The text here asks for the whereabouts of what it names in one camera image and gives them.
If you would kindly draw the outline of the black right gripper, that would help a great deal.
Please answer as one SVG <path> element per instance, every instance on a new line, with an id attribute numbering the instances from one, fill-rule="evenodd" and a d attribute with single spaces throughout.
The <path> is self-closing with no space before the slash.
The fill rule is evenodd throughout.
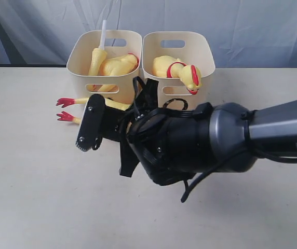
<path id="1" fill-rule="evenodd" d="M 76 147 L 83 152 L 97 150 L 103 138 L 119 142 L 119 174 L 125 177 L 132 177 L 139 164 L 139 159 L 126 140 L 127 127 L 137 117 L 158 107 L 158 81 L 143 81 L 135 77 L 133 86 L 133 103 L 126 110 L 109 107 L 102 95 L 93 94 L 86 102 L 76 139 Z"/>

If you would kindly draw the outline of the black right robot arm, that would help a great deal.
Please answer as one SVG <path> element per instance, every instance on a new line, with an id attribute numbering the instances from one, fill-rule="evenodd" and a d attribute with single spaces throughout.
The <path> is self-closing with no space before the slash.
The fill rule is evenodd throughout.
<path id="1" fill-rule="evenodd" d="M 297 100 L 262 110 L 236 103 L 186 102 L 181 110 L 158 106 L 158 82 L 133 79 L 127 110 L 107 106 L 93 94 L 87 101 L 76 146 L 96 150 L 103 139 L 119 142 L 119 173 L 131 177 L 141 164 L 149 178 L 166 186 L 211 173 L 242 173 L 259 158 L 297 163 Z"/>

